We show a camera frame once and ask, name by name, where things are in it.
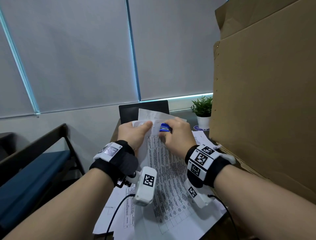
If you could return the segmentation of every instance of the wristband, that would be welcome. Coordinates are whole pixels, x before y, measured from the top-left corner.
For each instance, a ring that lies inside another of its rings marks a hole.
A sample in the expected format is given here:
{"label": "wristband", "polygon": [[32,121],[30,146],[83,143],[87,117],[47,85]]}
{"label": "wristband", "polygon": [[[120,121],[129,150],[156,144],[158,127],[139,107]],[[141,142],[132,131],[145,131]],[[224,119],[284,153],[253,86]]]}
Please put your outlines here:
{"label": "wristband", "polygon": [[187,177],[194,187],[201,188],[203,184],[214,187],[216,176],[226,165],[231,164],[220,155],[205,144],[189,149],[185,163],[188,165]]}
{"label": "wristband", "polygon": [[111,177],[114,185],[124,176],[133,174],[138,168],[134,150],[124,140],[107,144],[93,159],[94,163],[90,169],[102,170]]}

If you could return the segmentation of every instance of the person's left hand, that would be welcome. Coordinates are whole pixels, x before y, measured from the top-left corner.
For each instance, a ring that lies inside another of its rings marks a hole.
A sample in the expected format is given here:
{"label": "person's left hand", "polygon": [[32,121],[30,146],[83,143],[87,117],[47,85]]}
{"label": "person's left hand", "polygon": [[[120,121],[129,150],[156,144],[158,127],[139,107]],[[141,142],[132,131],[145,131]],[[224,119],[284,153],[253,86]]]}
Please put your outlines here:
{"label": "person's left hand", "polygon": [[147,121],[143,125],[134,128],[132,122],[124,123],[118,127],[118,140],[127,141],[128,145],[134,151],[137,151],[144,141],[146,132],[149,131],[152,125],[152,121]]}

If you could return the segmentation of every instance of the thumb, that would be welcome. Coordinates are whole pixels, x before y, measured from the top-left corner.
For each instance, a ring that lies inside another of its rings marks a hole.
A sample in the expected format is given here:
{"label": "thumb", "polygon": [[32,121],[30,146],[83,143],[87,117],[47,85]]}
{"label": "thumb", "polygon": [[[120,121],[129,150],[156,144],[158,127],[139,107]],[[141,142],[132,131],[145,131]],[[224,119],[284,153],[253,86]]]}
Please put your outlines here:
{"label": "thumb", "polygon": [[146,132],[149,131],[152,125],[153,125],[152,121],[147,121],[143,125],[138,126],[137,129],[141,130],[145,134]]}
{"label": "thumb", "polygon": [[166,142],[171,142],[172,133],[171,132],[160,132],[159,137],[164,137]]}

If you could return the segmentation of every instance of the potted plant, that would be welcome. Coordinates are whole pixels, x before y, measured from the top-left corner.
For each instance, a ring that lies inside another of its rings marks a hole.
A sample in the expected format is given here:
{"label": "potted plant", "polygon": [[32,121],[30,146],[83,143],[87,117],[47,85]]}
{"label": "potted plant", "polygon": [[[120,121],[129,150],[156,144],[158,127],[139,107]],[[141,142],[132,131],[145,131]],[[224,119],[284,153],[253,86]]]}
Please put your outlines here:
{"label": "potted plant", "polygon": [[197,99],[197,101],[192,102],[193,106],[191,109],[197,116],[198,127],[201,129],[209,129],[213,97],[202,96]]}

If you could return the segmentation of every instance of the cardboard flap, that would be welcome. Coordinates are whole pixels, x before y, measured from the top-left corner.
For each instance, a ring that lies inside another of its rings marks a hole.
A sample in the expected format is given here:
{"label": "cardboard flap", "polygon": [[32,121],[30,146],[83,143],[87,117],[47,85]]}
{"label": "cardboard flap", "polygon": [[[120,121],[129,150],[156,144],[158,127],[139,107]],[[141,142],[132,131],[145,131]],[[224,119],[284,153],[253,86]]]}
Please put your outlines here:
{"label": "cardboard flap", "polygon": [[314,1],[299,0],[214,45],[210,122],[212,139],[313,203],[315,12]]}
{"label": "cardboard flap", "polygon": [[266,18],[297,0],[229,0],[215,10],[221,39]]}

